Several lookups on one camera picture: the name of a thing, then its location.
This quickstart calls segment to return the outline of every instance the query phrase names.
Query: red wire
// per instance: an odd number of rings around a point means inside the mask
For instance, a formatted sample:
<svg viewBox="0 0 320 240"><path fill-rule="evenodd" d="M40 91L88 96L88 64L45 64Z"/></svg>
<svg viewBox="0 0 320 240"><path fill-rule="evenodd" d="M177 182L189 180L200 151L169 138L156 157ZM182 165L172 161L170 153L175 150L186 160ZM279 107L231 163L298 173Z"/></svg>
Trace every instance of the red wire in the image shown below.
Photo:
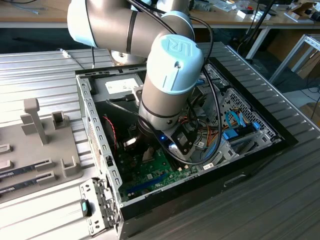
<svg viewBox="0 0 320 240"><path fill-rule="evenodd" d="M112 122L109 120L109 118L107 118L106 116L103 116L103 118L105 120L107 120L109 122L109 124L111 125L112 131L113 131L113 137L114 137L114 151L117 151L117 138L116 138L116 130L114 125L112 124Z"/></svg>

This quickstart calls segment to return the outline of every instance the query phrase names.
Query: ur logo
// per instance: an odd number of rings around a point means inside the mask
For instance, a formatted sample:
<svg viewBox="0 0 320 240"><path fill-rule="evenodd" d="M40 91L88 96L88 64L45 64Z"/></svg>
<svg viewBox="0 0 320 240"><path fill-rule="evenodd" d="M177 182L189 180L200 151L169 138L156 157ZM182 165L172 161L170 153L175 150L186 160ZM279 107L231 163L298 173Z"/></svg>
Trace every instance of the ur logo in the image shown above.
<svg viewBox="0 0 320 240"><path fill-rule="evenodd" d="M168 43L168 52L190 57L192 56L192 45L187 41L170 38Z"/></svg>

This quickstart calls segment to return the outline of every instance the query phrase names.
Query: floor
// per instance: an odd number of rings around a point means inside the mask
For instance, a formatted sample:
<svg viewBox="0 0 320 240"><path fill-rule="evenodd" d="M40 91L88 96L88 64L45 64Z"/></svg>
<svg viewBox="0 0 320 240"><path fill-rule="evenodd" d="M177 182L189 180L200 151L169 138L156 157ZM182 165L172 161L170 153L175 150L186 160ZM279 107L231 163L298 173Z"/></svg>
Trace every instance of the floor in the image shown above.
<svg viewBox="0 0 320 240"><path fill-rule="evenodd" d="M244 30L214 29L214 33L215 42L222 42L228 45L231 40L242 36ZM55 51L57 48L66 50L88 48L86 45L73 41L66 28L38 28L32 29L31 32L30 29L26 28L0 28L0 35L0 54ZM256 53L252 65L264 77L269 79L280 63L276 57L264 50ZM308 82L309 86L319 85L320 77L317 79L311 78ZM291 72L289 68L285 69L280 75L275 86L282 93L296 92L298 95L290 94L289 96L290 98L304 98L301 103L306 101L316 102L315 99L319 95L319 93L312 93L309 90L305 90L304 93L301 92L300 90L307 89L309 86L306 84L306 80Z"/></svg>

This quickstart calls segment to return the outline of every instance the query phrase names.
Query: light blue joint cap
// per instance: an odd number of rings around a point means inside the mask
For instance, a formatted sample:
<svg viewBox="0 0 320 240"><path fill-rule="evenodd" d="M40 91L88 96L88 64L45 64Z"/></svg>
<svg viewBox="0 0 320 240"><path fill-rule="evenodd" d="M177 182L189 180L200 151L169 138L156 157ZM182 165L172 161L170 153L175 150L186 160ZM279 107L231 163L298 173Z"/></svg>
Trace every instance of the light blue joint cap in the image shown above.
<svg viewBox="0 0 320 240"><path fill-rule="evenodd" d="M152 4L152 1L151 1L151 0L142 0L142 2L144 2L145 4L148 4L149 6ZM133 5L131 5L131 10L132 10L132 11L138 11L138 10L136 9L136 7L133 6Z"/></svg>
<svg viewBox="0 0 320 240"><path fill-rule="evenodd" d="M195 86L203 63L204 55L194 41L181 35L164 35L152 44L147 75L162 92L180 95Z"/></svg>
<svg viewBox="0 0 320 240"><path fill-rule="evenodd" d="M72 0L68 8L67 25L73 40L97 48L89 24L86 0Z"/></svg>
<svg viewBox="0 0 320 240"><path fill-rule="evenodd" d="M164 18L166 16L176 16L178 18L183 19L189 25L189 27L192 30L193 40L196 39L196 35L195 35L194 27L192 26L192 22L191 22L190 18L186 14L184 14L182 11L168 11L165 14L163 14L161 17Z"/></svg>

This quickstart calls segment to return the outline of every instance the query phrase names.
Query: table leg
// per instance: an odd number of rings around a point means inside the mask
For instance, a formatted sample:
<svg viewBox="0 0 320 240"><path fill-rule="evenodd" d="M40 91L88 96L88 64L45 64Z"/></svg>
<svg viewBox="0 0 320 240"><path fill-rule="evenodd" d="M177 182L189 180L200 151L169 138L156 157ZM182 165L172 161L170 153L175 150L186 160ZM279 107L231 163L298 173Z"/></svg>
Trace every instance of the table leg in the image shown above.
<svg viewBox="0 0 320 240"><path fill-rule="evenodd" d="M296 72L301 68L301 66L306 62L306 59L309 57L311 52L314 50L313 46L310 46L307 51L303 54L303 56L296 62L296 64L291 68L292 72Z"/></svg>
<svg viewBox="0 0 320 240"><path fill-rule="evenodd" d="M280 64L280 66L275 70L274 74L270 77L269 82L273 83L279 75L284 71L286 66L290 63L292 57L297 53L297 51L301 48L301 46L304 44L306 39L306 35L303 35L300 40L297 42L297 44L292 48L292 50L289 52L289 54L285 57L283 62Z"/></svg>
<svg viewBox="0 0 320 240"><path fill-rule="evenodd" d="M252 59L270 31L269 27L261 30L245 59Z"/></svg>

